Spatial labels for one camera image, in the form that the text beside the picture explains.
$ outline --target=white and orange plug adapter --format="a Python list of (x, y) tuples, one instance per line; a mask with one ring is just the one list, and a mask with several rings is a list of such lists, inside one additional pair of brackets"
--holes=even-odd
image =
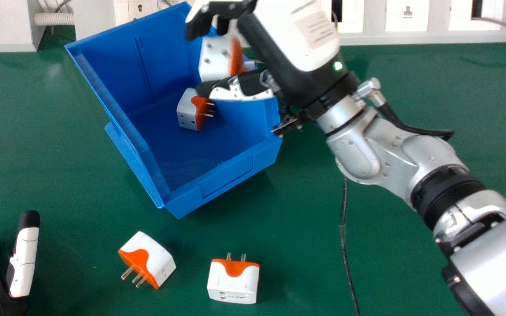
[(130, 238), (118, 250), (118, 254), (128, 266), (128, 270), (121, 276), (122, 280), (136, 272), (138, 275), (132, 283), (138, 288), (148, 282), (158, 289), (176, 268), (173, 256), (143, 232), (137, 232)]
[(237, 304), (255, 304), (259, 284), (259, 264), (246, 262), (245, 255), (240, 261), (214, 259), (210, 264), (208, 295), (212, 300)]

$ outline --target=green tabletop surface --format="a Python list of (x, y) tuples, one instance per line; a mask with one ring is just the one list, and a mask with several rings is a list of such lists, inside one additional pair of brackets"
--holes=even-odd
[[(354, 315), (339, 241), (342, 176), (315, 126), (287, 134), (276, 163), (177, 220), (158, 210), (104, 132), (107, 116), (64, 45), (0, 54), (0, 266), (20, 212), (40, 212), (30, 316)], [(472, 173), (506, 196), (506, 44), (344, 47), (382, 82), (400, 118), (454, 128)], [(177, 269), (159, 290), (120, 275), (117, 250), (143, 231)], [(347, 248), (363, 316), (463, 316), (431, 232), (383, 188), (350, 185)], [(261, 266), (258, 301), (208, 298), (213, 258)]]

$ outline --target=blue bin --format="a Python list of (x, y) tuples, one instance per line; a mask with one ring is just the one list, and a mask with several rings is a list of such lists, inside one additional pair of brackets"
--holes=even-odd
[(177, 103), (199, 82), (201, 39), (186, 42), (179, 4), (66, 49), (110, 119), (105, 130), (158, 208), (181, 218), (275, 162), (275, 99), (217, 102), (202, 132)]

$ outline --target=green indicator light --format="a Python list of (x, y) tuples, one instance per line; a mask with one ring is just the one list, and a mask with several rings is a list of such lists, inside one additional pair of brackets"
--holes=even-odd
[(336, 61), (333, 64), (333, 69), (335, 69), (336, 72), (338, 72), (339, 70), (343, 69), (343, 62)]

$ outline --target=metal pin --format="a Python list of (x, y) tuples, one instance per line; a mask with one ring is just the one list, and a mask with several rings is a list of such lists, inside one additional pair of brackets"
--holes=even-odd
[(140, 280), (140, 278), (141, 278), (141, 277), (142, 277), (142, 274), (141, 274), (141, 273), (140, 273), (140, 274), (138, 274), (138, 275), (136, 276), (136, 278), (134, 278), (134, 280), (132, 280), (132, 283), (133, 283), (133, 284), (135, 284), (136, 282), (138, 282), (138, 280)]
[(142, 284), (144, 284), (144, 282), (146, 282), (146, 278), (142, 278), (140, 280), (140, 282), (138, 282), (138, 284), (136, 284), (136, 288), (140, 288), (140, 286), (142, 286)]
[(126, 272), (124, 272), (122, 274), (122, 276), (120, 276), (120, 278), (122, 280), (126, 280), (126, 278), (128, 278), (128, 276), (132, 273), (132, 271), (134, 271), (134, 267), (133, 266), (131, 266), (130, 268), (128, 268), (128, 270), (126, 270)]

